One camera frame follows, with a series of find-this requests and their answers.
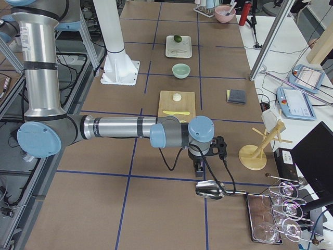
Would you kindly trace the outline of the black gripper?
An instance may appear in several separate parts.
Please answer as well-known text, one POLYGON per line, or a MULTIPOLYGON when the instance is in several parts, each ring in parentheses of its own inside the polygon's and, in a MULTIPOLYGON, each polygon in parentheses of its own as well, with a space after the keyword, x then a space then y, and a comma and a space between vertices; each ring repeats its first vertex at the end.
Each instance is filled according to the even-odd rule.
MULTIPOLYGON (((210 145, 208 150, 203 151, 203 155, 205 157, 213 156, 213 146, 210 145)), ((205 167, 207 164, 204 161, 204 158, 202 157, 201 153, 198 149, 195 149, 194 147, 188 148, 188 156, 193 161, 193 167, 195 172, 196 178, 202 178, 203 177, 203 171, 205 170, 205 167)))

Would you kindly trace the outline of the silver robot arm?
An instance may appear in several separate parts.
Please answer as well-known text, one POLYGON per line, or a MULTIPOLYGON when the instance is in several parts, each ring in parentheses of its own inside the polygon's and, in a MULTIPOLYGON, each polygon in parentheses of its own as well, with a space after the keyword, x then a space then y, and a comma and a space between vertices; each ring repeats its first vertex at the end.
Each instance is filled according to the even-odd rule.
POLYGON ((17 132, 20 147, 36 158, 91 138, 148 138, 151 146, 187 149, 197 174, 208 165, 214 124, 205 116, 182 123, 174 116, 102 117, 69 115, 61 107, 55 29, 81 27, 79 1, 10 1, 19 25, 29 108, 17 132))

